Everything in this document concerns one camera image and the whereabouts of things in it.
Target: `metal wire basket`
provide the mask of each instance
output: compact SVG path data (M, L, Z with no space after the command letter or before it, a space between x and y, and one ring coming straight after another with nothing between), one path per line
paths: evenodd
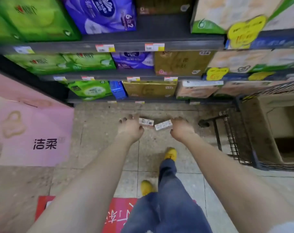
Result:
M255 150L253 149L245 124L243 115L240 111L241 104L251 98L264 94L283 94L294 93L294 81L269 87L249 96L235 98L234 106L219 113L219 116L207 120L200 120L201 127L207 127L209 121L216 124L217 119L223 119L227 132L231 154L229 156L238 160L243 165L253 166L261 170L282 170L294 171L294 165L262 163L258 160ZM217 126L214 126L216 137L218 136ZM218 147L221 147L219 138L217 139Z

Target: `jeans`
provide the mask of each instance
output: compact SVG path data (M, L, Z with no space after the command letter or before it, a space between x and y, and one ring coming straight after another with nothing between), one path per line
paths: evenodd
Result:
M134 205L121 233L212 233L202 209L175 176L175 162L160 165L158 192L151 192Z

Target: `floor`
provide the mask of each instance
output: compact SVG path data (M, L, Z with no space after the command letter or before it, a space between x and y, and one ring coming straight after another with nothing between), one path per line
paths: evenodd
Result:
M82 103L75 108L75 119L69 159L52 167L0 166L0 232L24 233L32 225L37 198L57 195L81 170L104 150L114 138L119 118L141 113L158 121L168 116L186 118L207 142L217 147L213 126L200 128L199 119L216 116L223 107L185 104ZM224 152L230 152L221 121L218 122ZM169 130L145 129L140 141L130 149L123 167L115 197L140 198L139 184L150 180L157 186L158 166L165 149L178 151L177 177L190 196L201 206L213 232L236 232L226 211L201 174L186 147L175 141ZM294 204L294 173L259 171L246 167L261 176Z

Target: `person's right arm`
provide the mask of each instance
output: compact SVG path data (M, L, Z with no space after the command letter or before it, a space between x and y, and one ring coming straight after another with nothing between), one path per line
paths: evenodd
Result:
M239 232L268 232L294 222L294 207L275 189L205 142L184 119L175 118L172 123L172 137L190 150Z

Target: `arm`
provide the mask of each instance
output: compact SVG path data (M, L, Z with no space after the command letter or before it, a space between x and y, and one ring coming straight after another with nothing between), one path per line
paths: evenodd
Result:
M209 145L182 118L172 119L171 135L192 153L239 232L268 232L294 221L294 207L254 173Z
M143 132L138 115L120 120L113 143L55 198L28 233L100 233L126 155Z

